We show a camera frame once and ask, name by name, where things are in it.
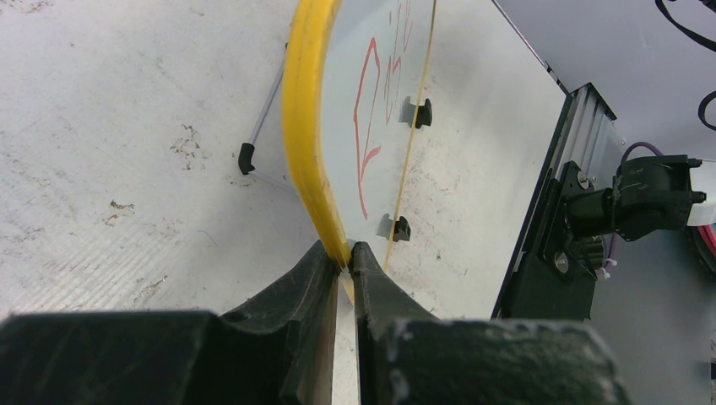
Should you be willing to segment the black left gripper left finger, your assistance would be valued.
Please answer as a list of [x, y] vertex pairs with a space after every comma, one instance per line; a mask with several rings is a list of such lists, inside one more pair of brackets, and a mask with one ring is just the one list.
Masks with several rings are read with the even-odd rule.
[[286, 274], [221, 316], [235, 333], [240, 404], [332, 402], [337, 294], [337, 268], [316, 241]]

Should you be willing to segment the aluminium frame rail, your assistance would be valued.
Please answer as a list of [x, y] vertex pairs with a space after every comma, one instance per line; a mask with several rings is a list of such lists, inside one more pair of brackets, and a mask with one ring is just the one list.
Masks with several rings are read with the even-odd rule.
[[592, 83], [570, 94], [566, 117], [558, 124], [552, 178], [559, 178], [565, 163], [573, 161], [597, 189], [612, 184], [626, 140], [617, 132], [616, 114]]

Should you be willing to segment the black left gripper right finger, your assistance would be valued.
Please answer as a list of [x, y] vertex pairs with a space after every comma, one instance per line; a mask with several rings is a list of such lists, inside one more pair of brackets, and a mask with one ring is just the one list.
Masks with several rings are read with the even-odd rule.
[[559, 403], [538, 328], [440, 319], [382, 270], [366, 242], [355, 243], [349, 270], [362, 404]]

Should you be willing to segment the yellow-framed whiteboard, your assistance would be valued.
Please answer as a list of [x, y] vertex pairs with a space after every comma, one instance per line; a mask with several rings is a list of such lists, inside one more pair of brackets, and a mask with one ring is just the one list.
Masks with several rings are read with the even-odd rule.
[[349, 298], [365, 242], [382, 268], [410, 229], [399, 206], [425, 97], [433, 1], [300, 1], [282, 90], [284, 149], [296, 187]]

